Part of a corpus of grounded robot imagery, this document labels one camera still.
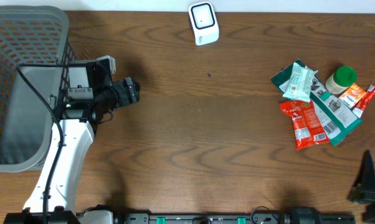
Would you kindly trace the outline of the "white green packet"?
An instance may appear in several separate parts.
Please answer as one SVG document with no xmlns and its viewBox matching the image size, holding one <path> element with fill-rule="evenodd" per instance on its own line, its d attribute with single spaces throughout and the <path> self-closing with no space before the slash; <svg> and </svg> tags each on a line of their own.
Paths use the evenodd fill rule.
<svg viewBox="0 0 375 224">
<path fill-rule="evenodd" d="M 285 93 L 294 67 L 310 71 L 301 60 L 296 60 L 271 78 L 272 83 Z M 357 117 L 338 97 L 331 94 L 318 79 L 311 80 L 310 98 L 316 115 L 333 146 L 339 145 L 363 121 Z"/>
</svg>

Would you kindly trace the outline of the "red snack packet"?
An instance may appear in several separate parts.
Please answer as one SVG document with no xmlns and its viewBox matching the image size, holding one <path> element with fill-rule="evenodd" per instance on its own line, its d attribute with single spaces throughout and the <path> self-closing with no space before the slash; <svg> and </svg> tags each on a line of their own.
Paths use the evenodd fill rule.
<svg viewBox="0 0 375 224">
<path fill-rule="evenodd" d="M 329 142 L 312 101 L 291 100 L 280 103 L 281 111 L 291 117 L 297 150 Z"/>
</svg>

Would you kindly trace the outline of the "small orange box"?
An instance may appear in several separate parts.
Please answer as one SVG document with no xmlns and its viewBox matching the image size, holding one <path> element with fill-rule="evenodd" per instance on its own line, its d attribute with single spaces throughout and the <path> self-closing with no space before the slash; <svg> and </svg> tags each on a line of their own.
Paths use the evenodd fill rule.
<svg viewBox="0 0 375 224">
<path fill-rule="evenodd" d="M 357 84 L 352 84 L 338 98 L 349 108 L 353 109 L 359 100 L 366 94 Z"/>
</svg>

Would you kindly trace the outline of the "small red sachet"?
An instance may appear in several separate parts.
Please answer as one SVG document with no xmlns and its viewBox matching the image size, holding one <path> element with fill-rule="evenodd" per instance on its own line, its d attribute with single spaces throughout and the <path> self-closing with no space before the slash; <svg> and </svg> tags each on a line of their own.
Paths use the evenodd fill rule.
<svg viewBox="0 0 375 224">
<path fill-rule="evenodd" d="M 358 117 L 361 118 L 364 110 L 367 108 L 368 104 L 375 97 L 375 84 L 370 84 L 366 94 L 356 103 L 352 112 Z"/>
</svg>

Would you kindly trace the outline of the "green lid spice jar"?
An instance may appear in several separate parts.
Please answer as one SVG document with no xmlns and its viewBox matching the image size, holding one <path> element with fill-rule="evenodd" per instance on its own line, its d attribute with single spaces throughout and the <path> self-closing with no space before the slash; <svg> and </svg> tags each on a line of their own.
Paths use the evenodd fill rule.
<svg viewBox="0 0 375 224">
<path fill-rule="evenodd" d="M 330 93 L 339 95 L 354 84 L 357 77 L 357 73 L 353 68 L 344 65 L 326 80 L 325 87 Z"/>
</svg>

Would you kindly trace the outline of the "teal packet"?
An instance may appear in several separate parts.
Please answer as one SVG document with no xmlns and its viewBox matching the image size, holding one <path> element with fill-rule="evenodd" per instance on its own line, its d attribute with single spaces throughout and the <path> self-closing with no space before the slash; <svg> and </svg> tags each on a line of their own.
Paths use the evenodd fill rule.
<svg viewBox="0 0 375 224">
<path fill-rule="evenodd" d="M 309 103 L 312 79 L 317 74 L 317 70 L 312 70 L 307 66 L 302 67 L 294 62 L 292 67 L 292 75 L 288 81 L 287 88 L 283 97 L 291 100 L 299 100 Z"/>
</svg>

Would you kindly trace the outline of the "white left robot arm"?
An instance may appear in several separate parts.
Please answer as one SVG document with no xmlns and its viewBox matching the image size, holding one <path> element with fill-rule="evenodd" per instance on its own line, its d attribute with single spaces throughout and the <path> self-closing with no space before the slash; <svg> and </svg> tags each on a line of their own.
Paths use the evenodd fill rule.
<svg viewBox="0 0 375 224">
<path fill-rule="evenodd" d="M 140 84 L 131 77 L 113 81 L 115 59 L 77 60 L 55 65 L 69 73 L 70 86 L 55 108 L 17 66 L 25 84 L 47 108 L 52 119 L 49 151 L 34 191 L 20 213 L 8 213 L 12 223 L 122 223 L 122 215 L 104 205 L 75 211 L 75 198 L 86 153 L 105 114 L 140 100 Z"/>
</svg>

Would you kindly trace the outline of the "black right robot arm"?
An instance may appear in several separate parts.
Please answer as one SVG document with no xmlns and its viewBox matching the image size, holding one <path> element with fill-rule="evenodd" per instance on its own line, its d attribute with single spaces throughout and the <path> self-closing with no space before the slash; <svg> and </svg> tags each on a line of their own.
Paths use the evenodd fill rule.
<svg viewBox="0 0 375 224">
<path fill-rule="evenodd" d="M 350 202 L 366 206 L 362 214 L 363 223 L 375 223 L 375 167 L 370 153 L 363 153 L 361 166 L 347 199 Z M 288 209 L 279 218 L 280 223 L 288 224 L 355 224 L 355 218 L 349 214 L 320 213 L 311 207 L 294 207 Z"/>
</svg>

